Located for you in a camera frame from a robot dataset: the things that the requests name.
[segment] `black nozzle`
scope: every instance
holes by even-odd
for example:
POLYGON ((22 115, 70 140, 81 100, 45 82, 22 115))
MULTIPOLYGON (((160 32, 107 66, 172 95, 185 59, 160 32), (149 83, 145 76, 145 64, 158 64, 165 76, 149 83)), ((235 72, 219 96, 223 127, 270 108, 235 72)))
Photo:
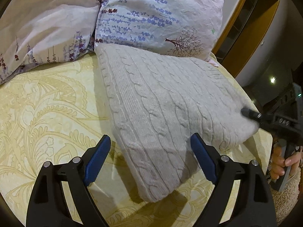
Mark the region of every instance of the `black nozzle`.
POLYGON ((249 118, 249 119, 254 120, 254 121, 257 121, 257 122, 260 122, 261 118, 262 118, 262 114, 260 114, 258 112, 255 112, 251 109, 248 109, 246 107, 241 109, 241 114, 244 117, 249 118))

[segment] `paisley pattern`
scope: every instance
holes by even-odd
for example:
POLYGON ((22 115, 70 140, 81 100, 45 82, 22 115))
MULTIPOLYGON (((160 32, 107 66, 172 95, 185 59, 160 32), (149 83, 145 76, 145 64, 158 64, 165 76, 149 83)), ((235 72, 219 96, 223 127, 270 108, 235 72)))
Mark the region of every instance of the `paisley pattern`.
MULTIPOLYGON (((223 67, 219 69, 246 95, 223 67)), ((95 54, 88 54, 74 62, 39 66, 0 86, 1 194, 25 224, 31 190, 43 162, 66 163, 108 134, 112 148, 89 191, 109 225, 192 226, 213 185, 199 171, 162 201, 143 202, 111 133, 99 71, 95 54)), ((227 154, 241 162, 256 158, 265 172, 271 143, 271 136, 260 130, 227 154)), ((231 215, 238 186, 235 182, 222 222, 231 215)), ((67 183, 64 191, 73 219, 81 222, 67 183)))

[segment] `finger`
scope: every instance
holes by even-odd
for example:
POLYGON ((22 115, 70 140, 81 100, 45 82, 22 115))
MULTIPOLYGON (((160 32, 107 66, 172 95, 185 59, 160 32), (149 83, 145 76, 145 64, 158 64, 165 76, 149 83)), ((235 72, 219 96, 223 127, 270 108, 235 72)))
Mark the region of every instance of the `finger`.
POLYGON ((272 156, 272 163, 281 167, 285 167, 285 159, 276 155, 272 156))
POLYGON ((279 179, 279 175, 275 174, 274 172, 270 172, 270 176, 272 177, 272 179, 279 179))
POLYGON ((280 146, 276 146, 274 148, 274 155, 281 156, 281 153, 282 153, 282 148, 280 146))
POLYGON ((275 164, 272 165, 272 169, 270 171, 279 175, 279 176, 283 176, 285 174, 284 169, 282 167, 278 166, 278 165, 275 165, 275 164))
POLYGON ((290 176, 290 177, 292 177, 294 174, 297 173, 298 168, 299 168, 299 164, 300 164, 300 162, 297 162, 297 163, 295 163, 295 164, 293 164, 293 165, 291 166, 291 169, 290 169, 290 172, 289 172, 289 176, 290 176))
POLYGON ((285 160, 285 165, 291 166, 295 163, 300 162, 300 160, 301 160, 301 153, 297 152, 285 160))

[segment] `cable knit pillow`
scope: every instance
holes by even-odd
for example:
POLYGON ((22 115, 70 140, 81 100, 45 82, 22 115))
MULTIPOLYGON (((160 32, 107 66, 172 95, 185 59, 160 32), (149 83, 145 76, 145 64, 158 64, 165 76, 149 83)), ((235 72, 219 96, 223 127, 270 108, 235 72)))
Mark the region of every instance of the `cable knit pillow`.
POLYGON ((99 0, 12 0, 0 18, 0 84, 39 64, 87 51, 99 0))
POLYGON ((196 172, 193 133, 225 151, 258 130, 241 115, 252 102, 203 60, 116 44, 95 50, 113 134, 146 201, 163 199, 196 172))
POLYGON ((102 0, 96 44, 209 61, 224 0, 102 0))

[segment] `cable knit pattern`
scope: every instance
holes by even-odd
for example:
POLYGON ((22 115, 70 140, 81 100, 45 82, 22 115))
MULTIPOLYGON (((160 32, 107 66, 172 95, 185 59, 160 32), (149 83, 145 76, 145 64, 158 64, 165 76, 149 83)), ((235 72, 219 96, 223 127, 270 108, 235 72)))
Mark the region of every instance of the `cable knit pattern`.
POLYGON ((146 201, 163 199, 197 171, 193 133, 223 152, 258 130, 240 114, 252 104, 205 61, 117 44, 95 50, 113 134, 146 201))

